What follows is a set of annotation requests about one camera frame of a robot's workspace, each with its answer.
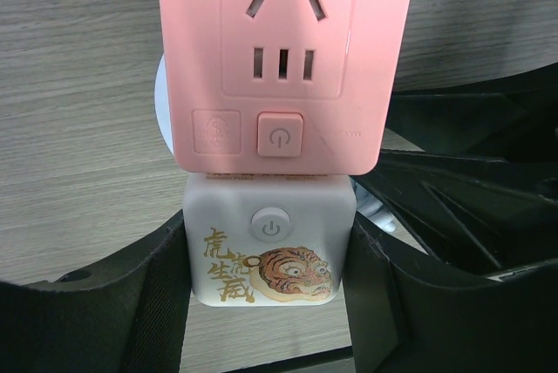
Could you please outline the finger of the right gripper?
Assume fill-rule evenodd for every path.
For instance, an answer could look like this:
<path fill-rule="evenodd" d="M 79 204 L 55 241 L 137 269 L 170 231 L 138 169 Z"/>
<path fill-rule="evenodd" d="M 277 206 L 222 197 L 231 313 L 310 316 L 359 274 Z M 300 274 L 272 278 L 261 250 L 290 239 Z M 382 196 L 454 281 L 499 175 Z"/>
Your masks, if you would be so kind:
<path fill-rule="evenodd" d="M 396 92 L 359 178 L 432 257 L 474 275 L 557 260 L 557 73 Z"/>

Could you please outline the white cube tiger adapter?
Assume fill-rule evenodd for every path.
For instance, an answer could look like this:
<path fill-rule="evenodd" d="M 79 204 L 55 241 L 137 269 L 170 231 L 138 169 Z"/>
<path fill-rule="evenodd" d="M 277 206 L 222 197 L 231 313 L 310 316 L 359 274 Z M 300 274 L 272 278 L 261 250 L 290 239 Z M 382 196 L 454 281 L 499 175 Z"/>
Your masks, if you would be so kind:
<path fill-rule="evenodd" d="M 201 303 L 309 306 L 336 296 L 356 215 L 348 176 L 190 173 L 182 210 Z"/>

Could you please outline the pink white cube charger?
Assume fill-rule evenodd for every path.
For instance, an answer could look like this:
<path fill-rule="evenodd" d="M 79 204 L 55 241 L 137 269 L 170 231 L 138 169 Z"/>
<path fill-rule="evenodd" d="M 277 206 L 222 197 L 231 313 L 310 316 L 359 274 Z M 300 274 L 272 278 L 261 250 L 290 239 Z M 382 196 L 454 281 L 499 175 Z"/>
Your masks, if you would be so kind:
<path fill-rule="evenodd" d="M 191 173 L 368 173 L 411 0 L 159 0 Z"/>

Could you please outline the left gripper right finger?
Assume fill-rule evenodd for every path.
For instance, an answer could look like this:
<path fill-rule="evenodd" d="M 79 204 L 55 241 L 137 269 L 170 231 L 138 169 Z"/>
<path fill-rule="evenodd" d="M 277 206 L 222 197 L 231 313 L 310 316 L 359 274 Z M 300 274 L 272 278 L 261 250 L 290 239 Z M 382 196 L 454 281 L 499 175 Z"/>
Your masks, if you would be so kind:
<path fill-rule="evenodd" d="M 435 260 L 358 216 L 344 296 L 359 372 L 554 372 L 557 267 L 505 281 Z"/>

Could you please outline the light blue round socket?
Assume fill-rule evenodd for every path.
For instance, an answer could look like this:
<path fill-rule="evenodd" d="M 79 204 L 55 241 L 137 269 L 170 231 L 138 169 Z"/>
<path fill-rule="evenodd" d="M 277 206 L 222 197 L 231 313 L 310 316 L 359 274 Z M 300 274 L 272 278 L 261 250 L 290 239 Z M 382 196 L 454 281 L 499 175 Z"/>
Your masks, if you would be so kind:
<path fill-rule="evenodd" d="M 153 88 L 154 110 L 160 130 L 169 152 L 174 155 L 174 142 L 170 119 L 170 108 L 167 92 L 167 72 L 165 55 L 162 54 L 156 71 Z"/>

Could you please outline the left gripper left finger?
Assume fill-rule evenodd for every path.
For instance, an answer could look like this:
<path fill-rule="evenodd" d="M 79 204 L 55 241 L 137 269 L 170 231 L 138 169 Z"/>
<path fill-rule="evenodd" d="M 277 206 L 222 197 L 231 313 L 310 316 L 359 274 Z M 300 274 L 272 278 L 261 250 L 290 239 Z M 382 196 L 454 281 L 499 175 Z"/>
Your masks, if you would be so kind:
<path fill-rule="evenodd" d="M 56 281 L 4 281 L 1 370 L 177 372 L 190 290 L 181 213 Z"/>

